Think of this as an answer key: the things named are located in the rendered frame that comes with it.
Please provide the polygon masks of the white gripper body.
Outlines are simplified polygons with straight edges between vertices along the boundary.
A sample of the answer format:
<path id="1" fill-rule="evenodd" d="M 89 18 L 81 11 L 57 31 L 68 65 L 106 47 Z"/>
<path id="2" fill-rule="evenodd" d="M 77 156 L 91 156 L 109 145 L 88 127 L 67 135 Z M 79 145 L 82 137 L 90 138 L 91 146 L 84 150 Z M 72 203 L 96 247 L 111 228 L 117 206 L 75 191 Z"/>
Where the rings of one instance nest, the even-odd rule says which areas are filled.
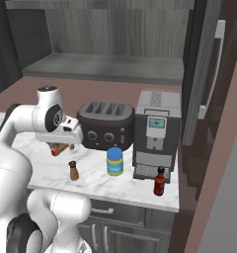
<path id="1" fill-rule="evenodd" d="M 37 140 L 50 143 L 81 144 L 83 141 L 83 132 L 79 126 L 75 128 L 62 126 L 53 132 L 38 132 L 36 138 Z"/>

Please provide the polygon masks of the brown and red food item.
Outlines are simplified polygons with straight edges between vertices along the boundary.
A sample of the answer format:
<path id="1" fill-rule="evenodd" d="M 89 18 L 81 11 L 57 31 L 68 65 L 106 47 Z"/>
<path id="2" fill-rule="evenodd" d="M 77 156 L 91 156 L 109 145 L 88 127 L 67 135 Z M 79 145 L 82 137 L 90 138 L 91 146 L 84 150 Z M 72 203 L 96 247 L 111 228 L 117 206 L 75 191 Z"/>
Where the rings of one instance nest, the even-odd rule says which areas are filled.
<path id="1" fill-rule="evenodd" d="M 62 151 L 64 151 L 69 146 L 68 143 L 58 143 L 58 142 L 49 142 L 47 145 L 50 148 L 52 156 L 59 155 Z"/>

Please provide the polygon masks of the brown wooden pepper shaker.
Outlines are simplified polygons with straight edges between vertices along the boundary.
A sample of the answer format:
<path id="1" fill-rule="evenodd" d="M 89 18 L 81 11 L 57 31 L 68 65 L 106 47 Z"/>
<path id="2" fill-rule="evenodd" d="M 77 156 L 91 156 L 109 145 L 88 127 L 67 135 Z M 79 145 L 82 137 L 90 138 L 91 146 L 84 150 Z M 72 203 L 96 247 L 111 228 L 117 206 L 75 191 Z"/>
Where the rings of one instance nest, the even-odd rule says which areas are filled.
<path id="1" fill-rule="evenodd" d="M 77 181 L 79 179 L 79 173 L 78 170 L 76 168 L 76 162 L 75 161 L 70 161 L 68 163 L 69 167 L 70 167 L 70 179 L 72 181 Z"/>

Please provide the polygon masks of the dark brown four-slot toaster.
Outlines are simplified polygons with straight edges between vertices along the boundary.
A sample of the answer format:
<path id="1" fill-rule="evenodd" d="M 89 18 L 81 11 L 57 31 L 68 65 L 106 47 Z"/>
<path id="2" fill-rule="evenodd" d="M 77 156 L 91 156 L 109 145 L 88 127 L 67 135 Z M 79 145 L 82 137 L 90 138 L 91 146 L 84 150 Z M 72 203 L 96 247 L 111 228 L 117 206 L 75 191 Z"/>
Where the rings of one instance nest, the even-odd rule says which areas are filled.
<path id="1" fill-rule="evenodd" d="M 127 150 L 133 143 L 134 108 L 115 101 L 85 103 L 77 113 L 86 148 L 108 150 L 118 146 Z"/>

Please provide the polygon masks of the blue lidded yellow jar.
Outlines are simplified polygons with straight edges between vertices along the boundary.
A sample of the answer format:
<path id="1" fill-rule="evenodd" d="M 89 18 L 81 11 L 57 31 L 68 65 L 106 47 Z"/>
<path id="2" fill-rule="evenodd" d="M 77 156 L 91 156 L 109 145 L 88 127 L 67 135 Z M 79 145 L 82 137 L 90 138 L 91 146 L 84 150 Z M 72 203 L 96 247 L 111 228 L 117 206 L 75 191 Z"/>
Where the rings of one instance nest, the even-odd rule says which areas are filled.
<path id="1" fill-rule="evenodd" d="M 111 147 L 107 151 L 107 172 L 112 176 L 123 172 L 123 154 L 119 147 Z"/>

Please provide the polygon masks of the grey drawer front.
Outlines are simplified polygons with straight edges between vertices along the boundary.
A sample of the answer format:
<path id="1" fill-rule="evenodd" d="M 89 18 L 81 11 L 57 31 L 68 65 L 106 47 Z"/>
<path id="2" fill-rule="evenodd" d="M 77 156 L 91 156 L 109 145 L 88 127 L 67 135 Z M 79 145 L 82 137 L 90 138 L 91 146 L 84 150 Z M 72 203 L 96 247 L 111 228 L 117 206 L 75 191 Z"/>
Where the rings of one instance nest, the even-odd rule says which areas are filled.
<path id="1" fill-rule="evenodd" d="M 107 210 L 108 208 L 111 208 L 114 209 L 114 213 L 102 214 L 91 212 L 90 218 L 135 225 L 138 227 L 144 226 L 145 208 L 100 200 L 91 200 L 91 203 L 92 209 Z"/>

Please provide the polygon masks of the grey coffee machine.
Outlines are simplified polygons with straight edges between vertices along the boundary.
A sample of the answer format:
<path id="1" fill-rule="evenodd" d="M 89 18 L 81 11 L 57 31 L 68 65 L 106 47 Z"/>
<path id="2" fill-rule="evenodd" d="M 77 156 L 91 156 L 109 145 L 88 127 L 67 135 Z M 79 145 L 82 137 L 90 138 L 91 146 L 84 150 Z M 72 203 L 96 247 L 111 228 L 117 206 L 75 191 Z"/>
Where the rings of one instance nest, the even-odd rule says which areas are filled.
<path id="1" fill-rule="evenodd" d="M 134 179 L 152 179 L 163 166 L 167 183 L 174 171 L 181 124 L 178 92 L 142 91 L 134 117 Z"/>

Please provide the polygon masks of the grey cupboard door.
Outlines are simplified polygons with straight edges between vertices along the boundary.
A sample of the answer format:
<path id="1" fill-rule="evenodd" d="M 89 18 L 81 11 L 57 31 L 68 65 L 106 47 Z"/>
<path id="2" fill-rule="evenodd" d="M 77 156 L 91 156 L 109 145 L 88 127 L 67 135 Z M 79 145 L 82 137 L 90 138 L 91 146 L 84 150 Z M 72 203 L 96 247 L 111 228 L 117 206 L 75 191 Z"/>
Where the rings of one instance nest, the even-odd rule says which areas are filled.
<path id="1" fill-rule="evenodd" d="M 93 246 L 92 240 L 92 224 L 96 224 L 96 236 L 97 236 L 97 243 L 98 243 L 98 250 L 96 251 Z M 86 221 L 80 223 L 78 225 L 80 234 L 82 238 L 88 243 L 91 247 L 93 253 L 103 253 L 103 243 L 102 243 L 102 236 L 100 230 L 100 223 L 97 220 L 87 219 Z"/>
<path id="2" fill-rule="evenodd" d="M 104 246 L 104 226 L 109 228 L 109 253 L 168 253 L 171 234 L 121 225 L 101 222 Z"/>

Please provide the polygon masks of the red hot sauce bottle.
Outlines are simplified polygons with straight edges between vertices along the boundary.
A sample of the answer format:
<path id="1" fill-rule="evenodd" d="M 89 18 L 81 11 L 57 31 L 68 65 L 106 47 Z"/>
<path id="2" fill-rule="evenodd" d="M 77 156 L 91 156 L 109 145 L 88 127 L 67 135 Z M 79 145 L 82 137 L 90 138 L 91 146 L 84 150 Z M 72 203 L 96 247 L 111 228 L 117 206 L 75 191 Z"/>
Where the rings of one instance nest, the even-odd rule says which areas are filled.
<path id="1" fill-rule="evenodd" d="M 165 168 L 160 166 L 157 170 L 157 176 L 155 177 L 154 190 L 153 193 L 156 196 L 162 196 L 164 194 L 164 187 L 166 179 L 164 176 Z"/>

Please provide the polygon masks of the open grey wall cabinet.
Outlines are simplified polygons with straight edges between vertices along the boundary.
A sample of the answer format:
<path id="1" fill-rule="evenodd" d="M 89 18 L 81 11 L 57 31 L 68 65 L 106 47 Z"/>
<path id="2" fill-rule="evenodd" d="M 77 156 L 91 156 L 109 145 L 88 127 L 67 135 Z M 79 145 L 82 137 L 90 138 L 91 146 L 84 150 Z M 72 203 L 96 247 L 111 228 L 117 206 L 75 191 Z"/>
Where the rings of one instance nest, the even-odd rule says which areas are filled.
<path id="1" fill-rule="evenodd" d="M 195 0 L 5 0 L 26 76 L 180 86 Z"/>

